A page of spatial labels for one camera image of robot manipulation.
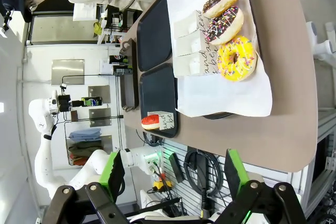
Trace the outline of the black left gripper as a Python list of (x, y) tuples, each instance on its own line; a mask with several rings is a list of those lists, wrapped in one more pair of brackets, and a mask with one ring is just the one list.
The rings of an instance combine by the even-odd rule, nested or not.
[(59, 107), (59, 111), (69, 111), (70, 107), (81, 107), (83, 106), (83, 101), (81, 100), (76, 100), (76, 101), (72, 101), (70, 102), (71, 98), (70, 95), (66, 94), (66, 95), (59, 95), (58, 96), (58, 107)]

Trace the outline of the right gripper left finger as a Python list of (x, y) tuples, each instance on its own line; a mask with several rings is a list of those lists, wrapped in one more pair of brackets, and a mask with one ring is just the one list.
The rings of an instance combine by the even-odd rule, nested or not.
[(107, 165), (107, 184), (91, 182), (75, 190), (70, 185), (58, 187), (42, 219), (42, 223), (84, 223), (86, 216), (96, 215), (99, 223), (128, 223), (116, 204), (124, 187), (124, 167), (121, 154), (114, 155)]

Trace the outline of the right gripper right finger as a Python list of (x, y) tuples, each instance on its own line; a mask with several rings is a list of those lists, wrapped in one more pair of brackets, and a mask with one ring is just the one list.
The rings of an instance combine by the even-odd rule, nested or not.
[(250, 179), (237, 150), (226, 151), (224, 174), (232, 202), (215, 223), (245, 223), (252, 214), (262, 214), (267, 223), (307, 223), (293, 186), (280, 182), (270, 187)]

